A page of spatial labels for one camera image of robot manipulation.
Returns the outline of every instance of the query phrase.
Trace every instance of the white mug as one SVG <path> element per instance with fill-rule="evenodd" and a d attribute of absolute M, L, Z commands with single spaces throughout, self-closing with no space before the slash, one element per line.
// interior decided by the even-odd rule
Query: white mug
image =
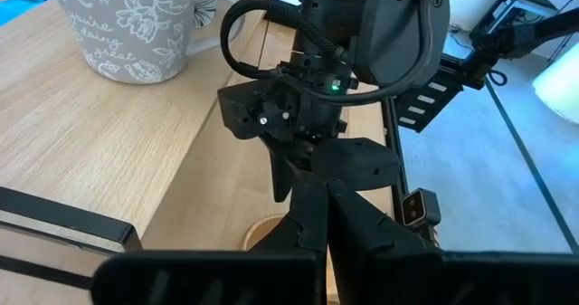
<path fill-rule="evenodd" d="M 201 0 L 195 3 L 195 28 L 203 28 L 214 20 L 217 0 Z"/>
<path fill-rule="evenodd" d="M 184 69 L 187 56 L 220 45 L 194 38 L 201 0 L 59 0 L 85 60 L 100 75 L 125 83 L 158 83 Z M 229 4 L 237 0 L 224 0 Z M 233 27 L 230 39 L 242 29 Z"/>

